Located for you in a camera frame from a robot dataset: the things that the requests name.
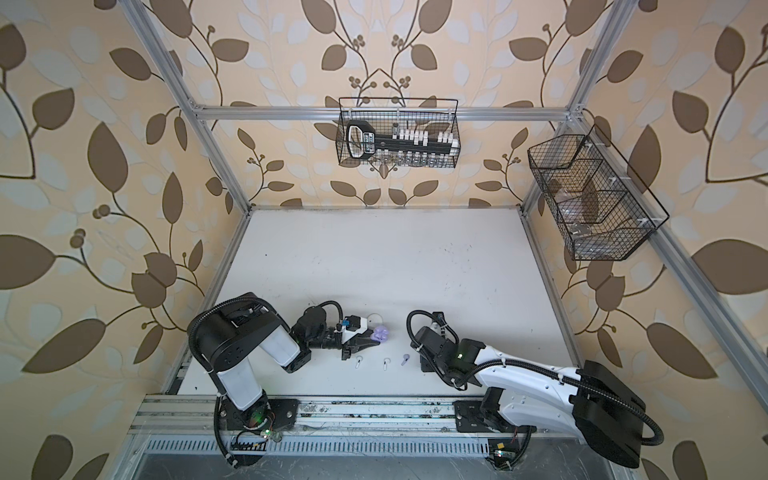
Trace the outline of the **purple earbud charging case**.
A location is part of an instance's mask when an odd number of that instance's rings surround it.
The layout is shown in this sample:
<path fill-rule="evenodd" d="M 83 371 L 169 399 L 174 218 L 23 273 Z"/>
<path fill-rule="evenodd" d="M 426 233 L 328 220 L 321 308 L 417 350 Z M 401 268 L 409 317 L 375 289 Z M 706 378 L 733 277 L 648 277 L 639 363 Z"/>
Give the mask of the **purple earbud charging case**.
<path fill-rule="evenodd" d="M 374 328 L 373 333 L 370 335 L 370 339 L 379 343 L 385 342 L 389 337 L 389 330 L 383 326 L 378 325 Z"/>

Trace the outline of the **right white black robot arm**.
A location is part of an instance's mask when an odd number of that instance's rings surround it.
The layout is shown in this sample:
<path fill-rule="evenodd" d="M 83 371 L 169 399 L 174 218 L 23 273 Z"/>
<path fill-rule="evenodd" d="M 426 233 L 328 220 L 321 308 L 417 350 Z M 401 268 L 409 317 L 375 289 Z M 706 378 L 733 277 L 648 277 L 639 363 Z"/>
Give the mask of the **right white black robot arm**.
<path fill-rule="evenodd" d="M 460 338 L 440 312 L 414 310 L 405 320 L 411 347 L 442 383 L 484 389 L 478 413 L 484 427 L 527 427 L 570 433 L 595 453 L 636 469 L 645 446 L 661 445 L 660 425 L 645 402 L 607 367 L 545 365 Z"/>

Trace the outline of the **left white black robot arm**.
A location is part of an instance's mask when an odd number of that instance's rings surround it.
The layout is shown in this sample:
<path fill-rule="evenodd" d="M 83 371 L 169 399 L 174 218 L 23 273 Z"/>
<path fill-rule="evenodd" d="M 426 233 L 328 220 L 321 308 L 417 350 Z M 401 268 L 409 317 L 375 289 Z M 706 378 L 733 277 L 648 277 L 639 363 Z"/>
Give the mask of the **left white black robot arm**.
<path fill-rule="evenodd" d="M 387 337 L 385 327 L 370 327 L 367 318 L 346 315 L 335 300 L 307 307 L 289 325 L 269 302 L 252 292 L 200 313 L 187 328 L 188 348 L 216 387 L 217 399 L 233 407 L 248 424 L 262 421 L 270 409 L 267 393 L 248 360 L 254 350 L 263 350 L 291 374 L 306 365 L 315 350 L 338 350 L 346 361 Z"/>

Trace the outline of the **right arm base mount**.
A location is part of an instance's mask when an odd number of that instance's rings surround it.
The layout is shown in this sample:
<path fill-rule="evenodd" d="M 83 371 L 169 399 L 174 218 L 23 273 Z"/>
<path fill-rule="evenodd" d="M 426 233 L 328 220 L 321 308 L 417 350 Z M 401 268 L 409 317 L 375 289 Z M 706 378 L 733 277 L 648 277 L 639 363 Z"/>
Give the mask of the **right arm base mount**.
<path fill-rule="evenodd" d="M 535 426 L 516 425 L 502 415 L 500 404 L 491 400 L 458 400 L 453 403 L 456 430 L 459 433 L 532 434 Z"/>

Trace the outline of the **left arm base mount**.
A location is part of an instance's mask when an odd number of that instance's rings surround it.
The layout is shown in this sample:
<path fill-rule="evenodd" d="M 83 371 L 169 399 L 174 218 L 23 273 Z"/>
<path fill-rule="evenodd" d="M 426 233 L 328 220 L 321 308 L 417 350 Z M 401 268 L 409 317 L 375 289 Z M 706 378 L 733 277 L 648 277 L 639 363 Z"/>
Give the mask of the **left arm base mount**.
<path fill-rule="evenodd" d="M 297 399 L 269 399 L 262 395 L 245 410 L 239 410 L 228 397 L 218 397 L 214 426 L 226 431 L 282 431 L 295 424 L 298 405 Z"/>

